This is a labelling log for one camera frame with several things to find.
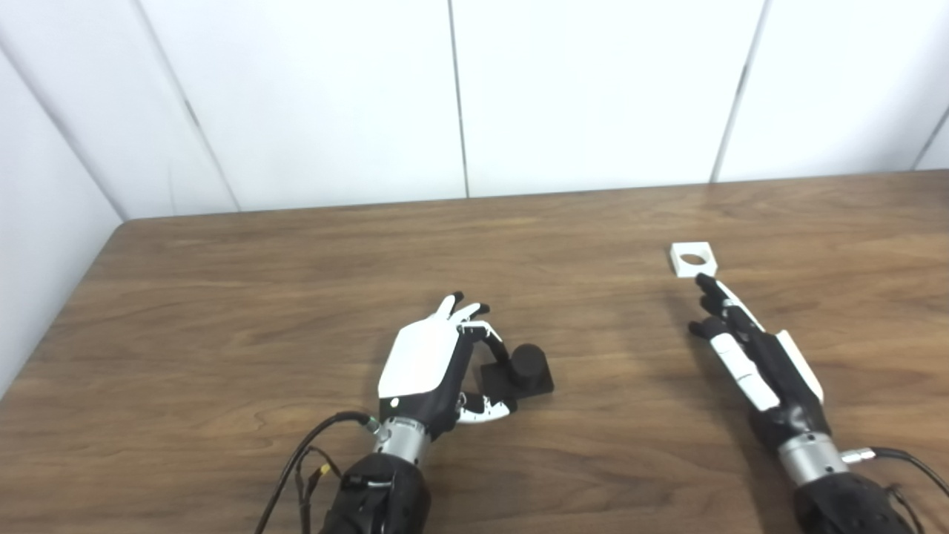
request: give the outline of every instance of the robotic hand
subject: robotic hand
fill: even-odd
[[[419,465],[431,442],[456,423],[493,421],[514,412],[518,398],[553,391],[544,353],[521,345],[508,355],[491,325],[475,320],[488,306],[456,311],[462,298],[446,296],[433,314],[399,331],[379,381],[376,445],[342,474],[321,532],[420,533],[431,496]],[[482,367],[488,394],[461,391],[478,341],[496,360]]]
[[[754,435],[796,485],[794,512],[801,528],[808,534],[912,532],[887,492],[847,467],[872,458],[874,449],[843,455],[837,450],[822,406],[824,391],[791,335],[765,332],[714,278],[698,275],[696,284],[705,294],[701,306],[712,316],[690,323],[689,331],[712,345],[748,398]]]

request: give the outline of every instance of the black robotic finger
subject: black robotic finger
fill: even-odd
[[[715,317],[721,317],[724,308],[722,307],[721,300],[713,296],[703,295],[698,303],[701,305],[702,310],[705,310],[709,315],[714,315]]]
[[[702,290],[704,294],[717,300],[718,302],[728,298],[728,295],[718,285],[718,280],[704,273],[699,273],[696,275],[696,285]]]
[[[728,328],[718,317],[706,317],[702,322],[690,322],[689,332],[696,337],[701,337],[706,341],[710,341],[716,335],[727,334]]]

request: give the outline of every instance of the panel seam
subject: panel seam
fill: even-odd
[[[53,124],[53,127],[56,128],[57,133],[60,134],[63,142],[69,147],[69,150],[72,151],[72,154],[76,157],[79,165],[85,171],[86,176],[88,176],[89,179],[92,180],[92,182],[96,185],[96,188],[99,189],[99,192],[105,198],[105,201],[108,202],[109,206],[112,207],[112,210],[115,211],[116,215],[119,217],[119,220],[122,222],[129,220],[128,213],[125,212],[125,210],[121,207],[121,204],[119,204],[119,201],[102,182],[102,177],[96,170],[91,158],[89,158],[88,154],[85,153],[83,148],[76,140],[76,137],[72,135],[71,132],[69,132],[69,129],[66,127],[63,120],[59,118],[59,114],[53,110],[53,106],[50,103],[49,98],[47,98],[39,86],[28,75],[27,70],[19,62],[16,55],[13,54],[12,50],[7,44],[6,39],[3,39],[2,35],[0,35],[0,54],[2,54],[7,59],[10,66],[13,68],[13,71],[16,72],[16,75],[20,78],[20,81],[23,82],[23,85],[27,88],[27,91],[29,91],[30,96],[33,97],[33,100],[40,107],[40,109],[43,110],[43,113]]]
[[[758,22],[754,27],[752,42],[748,47],[748,55],[745,58],[745,65],[741,68],[741,74],[738,76],[738,84],[735,88],[735,98],[732,100],[732,108],[728,112],[728,119],[725,121],[725,129],[721,134],[721,141],[718,144],[715,163],[712,165],[712,173],[709,175],[709,183],[718,183],[718,175],[721,172],[721,165],[725,161],[725,154],[728,152],[728,144],[732,139],[732,131],[735,129],[735,120],[738,117],[738,111],[741,108],[741,101],[745,95],[745,86],[748,82],[748,76],[751,74],[754,58],[758,52],[758,45],[761,42],[761,34],[764,32],[765,24],[768,20],[768,12],[771,9],[772,0],[764,0],[761,4],[761,12],[758,14]]]
[[[145,11],[145,6],[141,4],[141,0],[132,0],[132,6],[139,17],[142,26],[145,28],[145,33],[148,35],[149,41],[151,41],[152,46],[155,48],[155,51],[158,54],[161,68],[165,71],[165,75],[168,76],[168,79],[171,80],[172,87],[175,89],[185,114],[188,116],[189,122],[195,128],[197,137],[200,140],[201,145],[204,147],[204,150],[207,152],[208,159],[211,160],[211,163],[214,166],[214,171],[217,173],[218,178],[224,184],[224,188],[227,190],[228,196],[231,198],[234,209],[237,212],[243,211],[240,201],[237,200],[237,196],[233,191],[231,181],[228,180],[228,176],[224,172],[224,167],[221,165],[221,161],[217,158],[217,153],[214,151],[214,147],[211,145],[211,141],[208,139],[207,133],[204,131],[204,128],[201,127],[201,122],[197,119],[197,114],[194,107],[191,105],[191,100],[188,99],[188,94],[185,93],[184,86],[181,84],[181,80],[178,78],[175,69],[172,67],[171,60],[168,58],[165,48],[161,45],[161,41],[158,39],[158,33],[155,31],[155,26],[152,24],[151,19],[148,18],[148,13]]]
[[[461,141],[461,172],[465,179],[465,198],[470,199],[468,186],[468,154],[465,146],[465,122],[461,116],[461,83],[458,81],[458,49],[455,42],[455,9],[453,1],[448,0],[448,26],[452,36],[452,67],[455,71],[455,102],[458,107],[458,137]]]
[[[942,112],[942,116],[939,121],[936,123],[936,127],[933,128],[933,132],[929,134],[929,139],[926,140],[926,143],[922,145],[919,155],[916,156],[916,159],[913,161],[913,164],[909,167],[909,170],[915,171],[917,167],[922,163],[922,159],[926,156],[926,153],[929,152],[929,147],[932,146],[933,142],[939,136],[943,127],[946,124],[946,120],[949,119],[949,106],[946,107],[945,111]]]

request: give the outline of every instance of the black object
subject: black object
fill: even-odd
[[[418,467],[389,454],[369,454],[343,475],[320,533],[419,534],[431,503]]]
[[[807,534],[913,532],[886,491],[856,473],[838,473],[797,488],[794,515]]]
[[[553,377],[547,355],[530,343],[514,349],[511,358],[481,366],[481,384],[484,394],[504,400],[513,408],[516,399],[523,399],[553,391]]]

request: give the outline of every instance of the robot finger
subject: robot finger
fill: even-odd
[[[458,412],[458,423],[474,425],[496,421],[511,414],[513,410],[504,401],[495,401],[480,393],[462,393],[464,403]]]

